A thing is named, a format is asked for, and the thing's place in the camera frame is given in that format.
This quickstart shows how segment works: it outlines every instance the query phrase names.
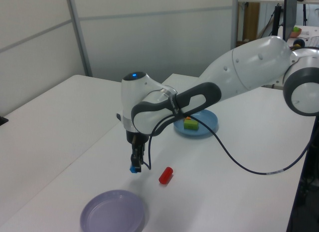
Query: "white wall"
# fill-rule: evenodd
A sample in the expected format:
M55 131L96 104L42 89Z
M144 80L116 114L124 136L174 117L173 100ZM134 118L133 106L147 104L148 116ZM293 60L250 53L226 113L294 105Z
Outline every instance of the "white wall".
M84 75L67 0L0 0L0 115Z
M72 0L94 77L199 76L235 45L237 0Z

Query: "monitor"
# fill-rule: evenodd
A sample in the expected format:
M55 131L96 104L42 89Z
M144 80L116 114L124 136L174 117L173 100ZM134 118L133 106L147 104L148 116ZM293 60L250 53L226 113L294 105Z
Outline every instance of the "monitor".
M285 0L284 2L283 40L287 41L296 25L297 0Z

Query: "red cylinder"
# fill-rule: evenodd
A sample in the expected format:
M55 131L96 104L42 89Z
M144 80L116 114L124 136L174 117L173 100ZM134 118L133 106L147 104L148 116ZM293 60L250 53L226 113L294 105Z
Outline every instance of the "red cylinder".
M173 169L171 167L166 167L166 169L159 178L159 182L163 185L166 185L169 182L172 174Z

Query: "purple plate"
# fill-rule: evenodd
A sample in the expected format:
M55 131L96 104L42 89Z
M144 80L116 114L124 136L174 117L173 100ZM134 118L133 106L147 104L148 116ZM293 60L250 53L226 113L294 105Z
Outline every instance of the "purple plate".
M145 216L141 199L129 191L114 190L93 198L83 209L83 232L141 232Z

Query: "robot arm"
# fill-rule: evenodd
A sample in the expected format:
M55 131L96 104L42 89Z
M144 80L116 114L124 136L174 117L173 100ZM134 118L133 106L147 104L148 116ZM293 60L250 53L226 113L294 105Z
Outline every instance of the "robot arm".
M131 73L122 80L123 115L118 116L135 138L146 137L158 126L158 135L168 124L219 101L242 94L284 75L284 97L301 115L319 115L319 51L291 51L279 37L262 38L235 48L215 60L188 90L177 93L145 73ZM135 154L140 171L144 149Z

